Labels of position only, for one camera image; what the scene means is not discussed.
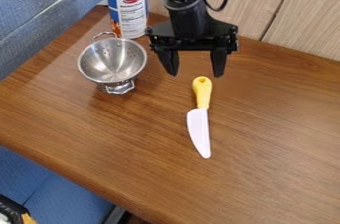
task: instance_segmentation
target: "tin can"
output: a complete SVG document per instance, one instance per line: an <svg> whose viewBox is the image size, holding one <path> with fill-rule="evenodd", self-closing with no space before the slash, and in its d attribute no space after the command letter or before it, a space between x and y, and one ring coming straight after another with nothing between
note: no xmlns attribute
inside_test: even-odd
<svg viewBox="0 0 340 224"><path fill-rule="evenodd" d="M148 0L108 0L112 30L122 38L138 38L145 34Z"/></svg>

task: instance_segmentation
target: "stainless steel bowl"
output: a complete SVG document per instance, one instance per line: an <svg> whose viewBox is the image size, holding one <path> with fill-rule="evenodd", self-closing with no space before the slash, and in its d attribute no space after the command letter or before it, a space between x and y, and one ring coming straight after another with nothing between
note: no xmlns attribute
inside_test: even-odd
<svg viewBox="0 0 340 224"><path fill-rule="evenodd" d="M111 94L124 94L134 89L133 79L146 65L145 49L135 41L121 38L106 38L97 41L102 32L93 38L78 57L78 69L99 87Z"/></svg>

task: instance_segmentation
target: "plastic knife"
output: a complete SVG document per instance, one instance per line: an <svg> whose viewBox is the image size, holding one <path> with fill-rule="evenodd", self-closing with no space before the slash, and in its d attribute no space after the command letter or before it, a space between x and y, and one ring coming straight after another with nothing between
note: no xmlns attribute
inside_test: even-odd
<svg viewBox="0 0 340 224"><path fill-rule="evenodd" d="M212 82L207 77L197 77L193 81L193 90L196 94L197 108L187 113L187 127L191 141L203 158L211 156L208 107Z"/></svg>

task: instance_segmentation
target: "white can label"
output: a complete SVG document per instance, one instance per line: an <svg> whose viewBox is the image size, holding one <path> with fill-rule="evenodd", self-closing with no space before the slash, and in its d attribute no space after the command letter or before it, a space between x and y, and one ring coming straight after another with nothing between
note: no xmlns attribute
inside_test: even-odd
<svg viewBox="0 0 340 224"><path fill-rule="evenodd" d="M123 38L137 38L144 35L147 21L145 2L146 0L117 0Z"/></svg>

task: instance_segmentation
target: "colander handle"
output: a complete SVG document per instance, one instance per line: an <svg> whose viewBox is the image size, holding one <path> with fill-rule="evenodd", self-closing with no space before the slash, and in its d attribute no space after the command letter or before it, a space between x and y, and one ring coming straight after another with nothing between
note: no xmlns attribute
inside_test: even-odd
<svg viewBox="0 0 340 224"><path fill-rule="evenodd" d="M114 37L117 38L117 34L115 34L114 32L108 32L107 31L107 32L101 32L101 33L97 34L96 36L94 36L93 41L96 42L96 40L103 35L113 35Z"/></svg>

